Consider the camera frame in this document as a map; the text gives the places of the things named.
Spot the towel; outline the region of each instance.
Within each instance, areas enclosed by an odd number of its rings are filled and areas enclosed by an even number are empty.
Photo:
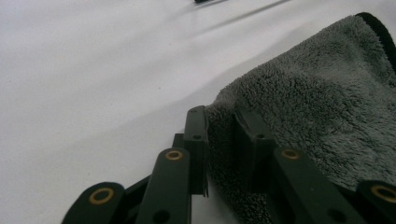
[[[396,48],[369,13],[346,17],[259,65],[205,109],[209,178],[241,223],[271,223],[264,194],[241,188],[233,163],[236,105],[258,113],[277,143],[303,150],[333,183],[396,185]]]

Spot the gray microfiber towel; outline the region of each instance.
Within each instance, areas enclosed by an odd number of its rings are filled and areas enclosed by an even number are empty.
[[[396,50],[368,13],[340,20],[225,87],[206,107],[209,174],[241,223],[271,223],[265,195],[233,168],[235,105],[260,114],[284,147],[303,150],[333,183],[396,185]]]

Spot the black towel edge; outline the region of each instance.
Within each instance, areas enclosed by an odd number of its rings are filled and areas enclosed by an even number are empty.
[[[370,13],[362,12],[357,14],[356,16],[361,17],[367,25],[369,25],[372,30],[379,37],[379,41],[381,42],[385,54],[388,57],[388,60],[392,66],[393,71],[396,73],[396,47],[393,43],[393,39],[385,27],[385,25],[375,16]]]

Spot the black mechanical arm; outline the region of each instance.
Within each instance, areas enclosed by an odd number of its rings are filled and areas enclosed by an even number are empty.
[[[274,223],[396,223],[396,187],[367,180],[356,191],[330,182],[299,149],[279,147],[259,115],[234,112],[235,164],[243,188],[266,193]],[[191,195],[207,196],[205,107],[188,112],[150,176],[128,189],[104,182],[86,189],[63,224],[189,224]]]

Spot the white table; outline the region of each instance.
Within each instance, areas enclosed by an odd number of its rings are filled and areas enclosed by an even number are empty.
[[[348,15],[396,36],[393,0],[0,1],[0,223],[60,223],[78,195],[149,175],[248,70]],[[192,223],[237,223],[211,186]]]

